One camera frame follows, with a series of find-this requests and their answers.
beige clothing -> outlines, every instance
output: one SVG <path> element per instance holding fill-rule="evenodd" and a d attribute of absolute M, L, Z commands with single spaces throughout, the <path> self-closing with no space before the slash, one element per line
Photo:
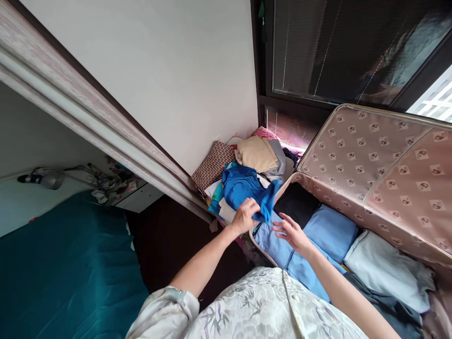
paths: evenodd
<path fill-rule="evenodd" d="M 235 157 L 240 165 L 254 168 L 257 173 L 278 167 L 278 158 L 268 140 L 257 136 L 239 142 Z"/>

pile of clothes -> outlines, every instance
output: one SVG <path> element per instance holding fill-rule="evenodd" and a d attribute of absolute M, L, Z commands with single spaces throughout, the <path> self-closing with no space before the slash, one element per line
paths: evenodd
<path fill-rule="evenodd" d="M 299 158 L 282 148 L 279 140 L 269 138 L 255 135 L 244 140 L 235 136 L 228 142 L 236 161 L 225 164 L 221 177 L 204 190 L 209 211 L 226 224 L 232 222 L 247 197 L 261 206 L 254 219 L 270 222 L 274 195 L 281 182 L 294 172 Z"/>
<path fill-rule="evenodd" d="M 274 206 L 270 223 L 254 231 L 256 243 L 318 297 L 330 298 L 310 264 L 271 230 L 281 221 L 276 212 L 290 215 L 313 245 L 352 283 L 391 324 L 401 338 L 422 338 L 421 314 L 430 309 L 427 291 L 435 290 L 433 271 L 369 230 L 321 204 L 300 184 L 288 186 Z"/>

person's left hand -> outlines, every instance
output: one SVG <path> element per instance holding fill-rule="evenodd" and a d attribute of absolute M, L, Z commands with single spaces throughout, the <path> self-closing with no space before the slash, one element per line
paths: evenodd
<path fill-rule="evenodd" d="M 256 200 L 253 198 L 246 198 L 237 209 L 234 219 L 229 227 L 233 228 L 238 235 L 248 232 L 248 230 L 254 225 L 254 220 L 252 218 L 254 213 L 259 211 L 260 206 Z"/>

suitcase lid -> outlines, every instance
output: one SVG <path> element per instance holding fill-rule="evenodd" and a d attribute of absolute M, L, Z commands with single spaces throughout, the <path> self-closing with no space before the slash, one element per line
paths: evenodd
<path fill-rule="evenodd" d="M 369 207 L 452 258 L 452 125 L 359 105 L 336 107 L 297 171 Z"/>

patterned pouch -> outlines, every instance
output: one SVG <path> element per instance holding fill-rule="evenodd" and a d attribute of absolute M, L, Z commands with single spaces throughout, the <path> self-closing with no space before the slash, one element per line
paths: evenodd
<path fill-rule="evenodd" d="M 234 149 L 220 141 L 215 141 L 209 154 L 191 178 L 204 191 L 221 175 L 224 165 L 233 161 L 235 161 Z"/>

